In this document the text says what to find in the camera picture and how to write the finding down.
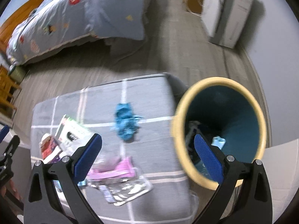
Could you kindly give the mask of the person's left hand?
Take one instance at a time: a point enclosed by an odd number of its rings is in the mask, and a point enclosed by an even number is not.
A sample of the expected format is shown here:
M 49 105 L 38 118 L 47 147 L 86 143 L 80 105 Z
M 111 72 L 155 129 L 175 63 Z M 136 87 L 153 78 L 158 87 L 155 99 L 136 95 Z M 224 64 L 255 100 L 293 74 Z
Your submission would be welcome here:
M 13 199 L 22 203 L 22 197 L 12 179 L 9 179 L 7 182 L 1 181 L 1 202 L 6 200 L 5 197 L 7 193 L 10 193 L 13 196 Z

